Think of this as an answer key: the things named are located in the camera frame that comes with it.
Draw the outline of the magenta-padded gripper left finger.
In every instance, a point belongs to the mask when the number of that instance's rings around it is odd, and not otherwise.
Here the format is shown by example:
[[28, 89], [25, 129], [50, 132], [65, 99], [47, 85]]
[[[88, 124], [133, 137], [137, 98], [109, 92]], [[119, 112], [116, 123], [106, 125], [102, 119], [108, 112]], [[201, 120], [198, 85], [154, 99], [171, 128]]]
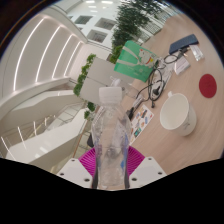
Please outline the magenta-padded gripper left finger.
[[71, 158], [57, 176], [84, 188], [97, 188], [95, 149], [92, 148], [78, 159]]

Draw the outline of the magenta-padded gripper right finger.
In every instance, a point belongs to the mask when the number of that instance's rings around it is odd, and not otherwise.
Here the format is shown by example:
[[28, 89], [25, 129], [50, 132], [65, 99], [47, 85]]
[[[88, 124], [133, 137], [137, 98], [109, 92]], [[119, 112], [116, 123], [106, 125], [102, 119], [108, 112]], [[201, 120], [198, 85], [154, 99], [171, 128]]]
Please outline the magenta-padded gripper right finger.
[[166, 176], [153, 157], [143, 156], [134, 147], [129, 147], [126, 164], [126, 188], [140, 188]]

